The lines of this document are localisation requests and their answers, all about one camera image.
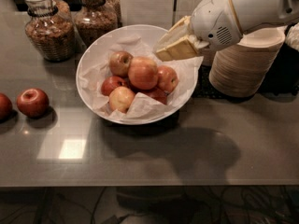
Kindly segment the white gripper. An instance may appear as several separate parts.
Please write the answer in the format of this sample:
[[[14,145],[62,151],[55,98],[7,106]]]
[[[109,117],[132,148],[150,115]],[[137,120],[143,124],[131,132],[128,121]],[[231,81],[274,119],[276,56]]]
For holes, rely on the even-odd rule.
[[[208,43],[212,50],[226,49],[242,38],[233,0],[202,0],[192,16],[181,18],[153,47],[161,61],[185,60],[196,57],[203,42],[189,35],[189,24],[194,34]]]

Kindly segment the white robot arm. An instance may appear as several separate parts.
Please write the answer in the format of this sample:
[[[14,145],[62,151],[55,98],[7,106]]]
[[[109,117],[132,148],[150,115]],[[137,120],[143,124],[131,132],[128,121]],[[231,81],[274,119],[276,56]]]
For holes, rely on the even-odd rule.
[[[299,20],[299,0],[202,0],[153,48],[162,61],[196,57],[201,49],[222,50],[261,28]]]

